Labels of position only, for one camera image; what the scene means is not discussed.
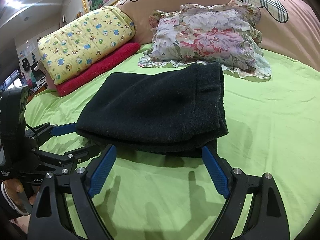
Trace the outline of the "left hand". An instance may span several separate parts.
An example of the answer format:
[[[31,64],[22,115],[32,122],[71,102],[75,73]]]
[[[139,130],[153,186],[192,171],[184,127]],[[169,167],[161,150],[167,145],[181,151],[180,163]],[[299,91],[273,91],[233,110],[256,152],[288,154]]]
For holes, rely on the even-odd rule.
[[[9,179],[1,183],[1,197],[4,200],[3,204],[6,204],[10,211],[15,210],[20,215],[29,214],[20,198],[20,193],[24,193],[24,188],[18,179]]]

